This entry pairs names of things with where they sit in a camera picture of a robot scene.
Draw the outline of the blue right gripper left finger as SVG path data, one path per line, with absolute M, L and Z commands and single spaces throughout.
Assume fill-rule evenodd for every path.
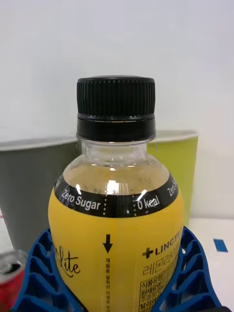
M 13 312 L 85 312 L 87 309 L 62 282 L 54 260 L 49 229 L 29 251 L 22 287 Z

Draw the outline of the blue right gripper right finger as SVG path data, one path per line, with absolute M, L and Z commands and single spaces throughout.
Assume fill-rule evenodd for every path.
M 176 269 L 151 311 L 198 312 L 221 306 L 211 283 L 202 245 L 184 227 Z

